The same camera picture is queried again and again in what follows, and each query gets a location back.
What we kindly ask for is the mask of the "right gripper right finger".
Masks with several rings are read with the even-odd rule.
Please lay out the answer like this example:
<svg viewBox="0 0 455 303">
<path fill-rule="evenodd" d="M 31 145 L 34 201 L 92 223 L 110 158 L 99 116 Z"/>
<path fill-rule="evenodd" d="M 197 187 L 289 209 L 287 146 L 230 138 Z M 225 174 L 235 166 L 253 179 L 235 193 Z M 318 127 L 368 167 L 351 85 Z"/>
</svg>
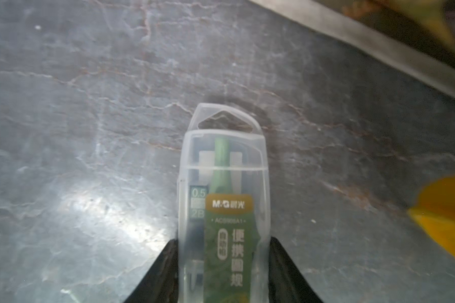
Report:
<svg viewBox="0 0 455 303">
<path fill-rule="evenodd" d="M 275 237 L 269 247 L 269 302 L 323 303 Z"/>
</svg>

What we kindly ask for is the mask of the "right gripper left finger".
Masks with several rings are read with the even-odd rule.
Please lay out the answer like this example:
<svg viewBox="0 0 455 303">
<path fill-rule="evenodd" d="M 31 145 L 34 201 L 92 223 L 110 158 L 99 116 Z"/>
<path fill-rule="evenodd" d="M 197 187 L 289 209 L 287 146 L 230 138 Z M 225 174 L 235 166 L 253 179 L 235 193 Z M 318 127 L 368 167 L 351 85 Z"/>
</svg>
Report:
<svg viewBox="0 0 455 303">
<path fill-rule="evenodd" d="M 172 239 L 124 303 L 175 303 L 178 298 L 178 240 Z"/>
</svg>

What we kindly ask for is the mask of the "canvas tote bag yellow handles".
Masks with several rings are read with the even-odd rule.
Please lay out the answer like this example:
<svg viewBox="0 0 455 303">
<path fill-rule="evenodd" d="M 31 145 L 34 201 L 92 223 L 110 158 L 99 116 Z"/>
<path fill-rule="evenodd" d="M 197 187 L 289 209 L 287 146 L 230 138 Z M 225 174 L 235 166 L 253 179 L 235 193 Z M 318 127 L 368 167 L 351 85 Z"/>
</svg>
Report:
<svg viewBox="0 0 455 303">
<path fill-rule="evenodd" d="M 455 1 L 261 1 L 455 98 Z M 409 216 L 455 258 L 455 175 L 424 187 Z"/>
</svg>

